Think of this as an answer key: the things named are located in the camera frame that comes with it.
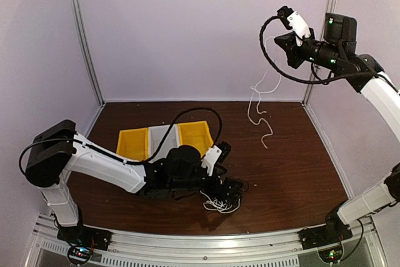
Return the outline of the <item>yellow bin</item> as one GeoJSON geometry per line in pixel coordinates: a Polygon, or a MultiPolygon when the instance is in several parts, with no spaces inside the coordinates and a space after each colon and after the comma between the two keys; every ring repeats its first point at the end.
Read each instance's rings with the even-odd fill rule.
{"type": "Polygon", "coordinates": [[[179,123],[177,126],[181,145],[196,148],[201,156],[205,155],[206,151],[213,145],[213,139],[206,121],[179,123]]]}
{"type": "Polygon", "coordinates": [[[129,159],[146,160],[149,157],[148,141],[148,128],[121,130],[116,153],[129,159]]]}

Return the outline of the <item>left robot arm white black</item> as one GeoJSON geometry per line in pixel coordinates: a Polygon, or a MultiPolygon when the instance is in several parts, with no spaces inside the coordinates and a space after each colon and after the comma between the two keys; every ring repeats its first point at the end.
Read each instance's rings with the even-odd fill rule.
{"type": "Polygon", "coordinates": [[[205,154],[178,143],[175,124],[147,129],[148,157],[129,159],[98,146],[76,131],[66,119],[37,135],[20,154],[18,167],[39,188],[66,235],[76,244],[90,238],[82,214],[66,184],[68,172],[82,173],[111,183],[142,198],[165,198],[176,191],[220,192],[223,180],[216,170],[222,155],[212,145],[205,154]],[[27,163],[22,158],[28,155],[27,163]]]}

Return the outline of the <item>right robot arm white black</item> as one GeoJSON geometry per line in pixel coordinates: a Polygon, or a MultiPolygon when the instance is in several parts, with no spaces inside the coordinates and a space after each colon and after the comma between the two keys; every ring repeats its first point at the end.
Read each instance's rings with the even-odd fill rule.
{"type": "MultiPolygon", "coordinates": [[[[305,84],[329,84],[345,79],[376,109],[395,137],[399,136],[399,90],[372,56],[356,54],[355,18],[327,13],[322,41],[314,37],[301,15],[287,6],[277,11],[276,19],[289,31],[274,42],[286,53],[290,67],[297,69],[307,61],[331,73],[330,78],[306,80],[305,84]]],[[[344,226],[398,202],[399,166],[395,166],[378,184],[335,208],[327,216],[320,236],[324,242],[333,243],[344,233],[344,226]]]]}

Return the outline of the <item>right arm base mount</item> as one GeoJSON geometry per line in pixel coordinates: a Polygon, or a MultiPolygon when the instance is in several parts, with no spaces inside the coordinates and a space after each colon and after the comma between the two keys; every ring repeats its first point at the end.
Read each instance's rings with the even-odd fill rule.
{"type": "Polygon", "coordinates": [[[314,228],[303,228],[298,233],[303,250],[318,248],[319,258],[326,264],[339,264],[344,259],[343,242],[352,238],[349,225],[344,224],[338,209],[332,210],[325,218],[325,224],[314,228]]]}

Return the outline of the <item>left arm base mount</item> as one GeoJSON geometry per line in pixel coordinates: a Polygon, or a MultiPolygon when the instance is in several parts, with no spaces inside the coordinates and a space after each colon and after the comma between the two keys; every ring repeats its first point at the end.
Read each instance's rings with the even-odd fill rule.
{"type": "Polygon", "coordinates": [[[58,230],[57,239],[69,245],[66,257],[73,266],[88,263],[95,249],[107,251],[111,242],[112,233],[109,230],[85,226],[82,216],[78,209],[78,223],[70,227],[61,226],[57,217],[54,217],[54,225],[58,230]]]}

